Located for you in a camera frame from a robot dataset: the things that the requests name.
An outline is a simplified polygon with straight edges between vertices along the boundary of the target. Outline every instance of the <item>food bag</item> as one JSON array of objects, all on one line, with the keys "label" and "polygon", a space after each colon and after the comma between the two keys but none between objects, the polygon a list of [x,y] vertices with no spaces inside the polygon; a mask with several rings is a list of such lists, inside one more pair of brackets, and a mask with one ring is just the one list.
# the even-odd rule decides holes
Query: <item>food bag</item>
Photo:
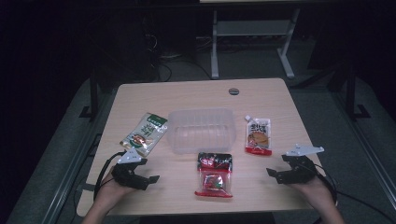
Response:
[{"label": "food bag", "polygon": [[271,149],[271,120],[252,119],[246,116],[247,136],[245,151],[256,155],[272,155]]},{"label": "food bag", "polygon": [[147,157],[165,134],[167,121],[158,115],[146,113],[134,130],[120,141],[120,144],[126,148],[134,147],[137,153]]},{"label": "food bag", "polygon": [[198,154],[198,196],[231,198],[231,172],[233,157],[230,154],[201,152]]}]

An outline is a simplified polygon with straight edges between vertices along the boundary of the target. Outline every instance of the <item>plastic bin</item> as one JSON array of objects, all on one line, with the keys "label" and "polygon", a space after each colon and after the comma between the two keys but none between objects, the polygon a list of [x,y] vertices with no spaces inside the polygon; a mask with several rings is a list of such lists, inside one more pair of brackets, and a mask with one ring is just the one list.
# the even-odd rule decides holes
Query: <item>plastic bin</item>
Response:
[{"label": "plastic bin", "polygon": [[230,151],[236,130],[227,108],[178,110],[168,117],[166,138],[177,154]]}]

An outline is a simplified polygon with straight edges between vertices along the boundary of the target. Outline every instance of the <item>green snack bag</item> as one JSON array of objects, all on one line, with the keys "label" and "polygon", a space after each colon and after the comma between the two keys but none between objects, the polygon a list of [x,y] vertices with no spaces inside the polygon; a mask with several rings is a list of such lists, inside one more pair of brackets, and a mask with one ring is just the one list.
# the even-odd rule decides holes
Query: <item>green snack bag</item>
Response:
[{"label": "green snack bag", "polygon": [[123,147],[134,147],[141,156],[147,157],[166,132],[167,119],[146,113],[134,130],[120,144]]}]

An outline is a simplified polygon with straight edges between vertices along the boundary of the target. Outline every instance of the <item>red package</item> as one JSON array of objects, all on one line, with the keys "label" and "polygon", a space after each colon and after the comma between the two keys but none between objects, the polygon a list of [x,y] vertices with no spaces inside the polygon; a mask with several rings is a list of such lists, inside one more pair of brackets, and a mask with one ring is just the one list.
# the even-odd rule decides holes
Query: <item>red package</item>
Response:
[{"label": "red package", "polygon": [[198,154],[198,196],[231,198],[231,172],[233,157],[230,154],[201,152]]}]

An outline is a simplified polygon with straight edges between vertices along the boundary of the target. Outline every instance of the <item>table hole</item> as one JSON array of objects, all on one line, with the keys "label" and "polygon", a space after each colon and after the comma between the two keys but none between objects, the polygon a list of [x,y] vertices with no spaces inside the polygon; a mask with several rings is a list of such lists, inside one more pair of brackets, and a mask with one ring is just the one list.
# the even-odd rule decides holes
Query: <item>table hole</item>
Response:
[{"label": "table hole", "polygon": [[239,94],[239,90],[237,88],[230,88],[228,93],[230,93],[230,95],[237,95]]}]

